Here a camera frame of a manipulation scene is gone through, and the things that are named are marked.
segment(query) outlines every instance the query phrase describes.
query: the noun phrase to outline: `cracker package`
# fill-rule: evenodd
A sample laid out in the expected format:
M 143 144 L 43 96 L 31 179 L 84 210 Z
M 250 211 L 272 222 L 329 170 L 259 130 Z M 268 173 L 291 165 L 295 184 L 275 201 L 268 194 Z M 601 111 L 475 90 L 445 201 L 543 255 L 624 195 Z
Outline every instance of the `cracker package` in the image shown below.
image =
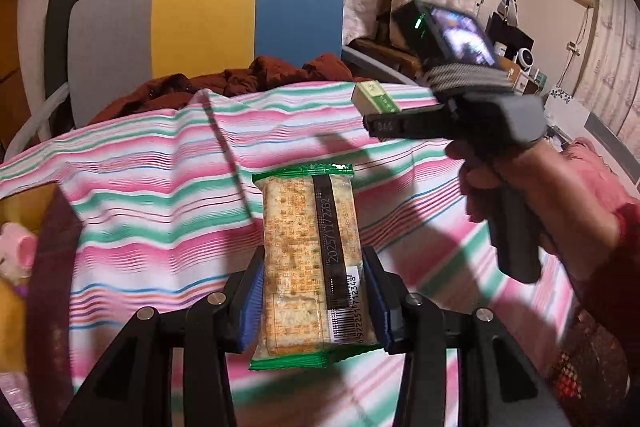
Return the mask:
M 376 348 L 351 165 L 254 174 L 264 214 L 264 299 L 251 369 L 324 367 Z

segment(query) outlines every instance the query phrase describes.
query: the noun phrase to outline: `striped blanket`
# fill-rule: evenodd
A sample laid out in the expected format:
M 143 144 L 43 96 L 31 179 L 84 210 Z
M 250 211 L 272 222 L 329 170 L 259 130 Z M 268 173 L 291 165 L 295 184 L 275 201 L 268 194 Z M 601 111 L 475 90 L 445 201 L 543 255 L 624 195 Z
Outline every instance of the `striped blanket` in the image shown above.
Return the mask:
M 353 164 L 360 237 L 386 269 L 441 307 L 491 306 L 534 364 L 548 368 L 572 297 L 561 265 L 543 254 L 533 286 L 503 276 L 486 226 L 466 219 L 460 164 L 444 155 L 446 143 L 369 138 L 352 89 L 311 82 L 231 99 L 201 91 L 183 110 L 83 128 L 0 168 L 0 197 L 57 180 L 84 224 L 70 302 L 76 387 L 135 310 L 189 306 L 246 267 L 262 241 L 254 172 L 319 161 Z M 421 87 L 388 91 L 402 108 L 434 102 Z M 228 357 L 241 426 L 392 422 L 401 355 L 374 351 L 325 370 L 263 373 L 247 370 L 250 357 Z M 448 359 L 447 425 L 455 425 L 455 352 Z

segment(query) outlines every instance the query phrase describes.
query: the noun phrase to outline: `small display screen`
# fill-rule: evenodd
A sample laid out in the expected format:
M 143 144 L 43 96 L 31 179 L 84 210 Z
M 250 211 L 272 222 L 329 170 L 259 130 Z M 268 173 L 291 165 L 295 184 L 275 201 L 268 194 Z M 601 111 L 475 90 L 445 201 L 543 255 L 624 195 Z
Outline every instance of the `small display screen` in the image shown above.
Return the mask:
M 494 55 L 471 17 L 443 8 L 431 9 L 431 16 L 458 60 L 466 64 L 495 65 Z

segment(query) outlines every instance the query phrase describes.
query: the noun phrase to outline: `metal screw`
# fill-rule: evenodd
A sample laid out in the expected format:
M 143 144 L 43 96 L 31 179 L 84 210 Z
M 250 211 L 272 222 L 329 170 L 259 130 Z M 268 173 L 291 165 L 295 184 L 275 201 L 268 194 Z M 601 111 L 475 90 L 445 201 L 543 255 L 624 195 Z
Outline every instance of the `metal screw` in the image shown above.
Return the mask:
M 222 292 L 213 292 L 207 297 L 209 304 L 222 304 L 224 301 L 226 301 L 226 295 Z
M 156 313 L 156 311 L 152 307 L 145 306 L 144 308 L 140 308 L 138 310 L 138 312 L 136 313 L 136 317 L 141 321 L 148 321 L 151 317 L 154 316 L 154 313 Z
M 419 293 L 407 293 L 404 300 L 407 304 L 411 304 L 411 306 L 420 306 L 424 302 L 424 297 Z
M 494 312 L 487 308 L 479 308 L 478 311 L 476 311 L 476 317 L 482 322 L 491 322 L 494 320 Z

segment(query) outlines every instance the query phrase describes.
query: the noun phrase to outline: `red sleeve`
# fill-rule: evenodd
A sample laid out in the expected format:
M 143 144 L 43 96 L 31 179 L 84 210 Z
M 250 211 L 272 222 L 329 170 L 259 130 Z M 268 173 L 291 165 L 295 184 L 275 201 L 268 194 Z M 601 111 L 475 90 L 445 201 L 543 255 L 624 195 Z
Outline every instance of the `red sleeve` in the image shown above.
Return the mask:
M 632 375 L 640 375 L 640 204 L 615 211 L 620 245 L 586 285 L 582 304 L 625 350 Z

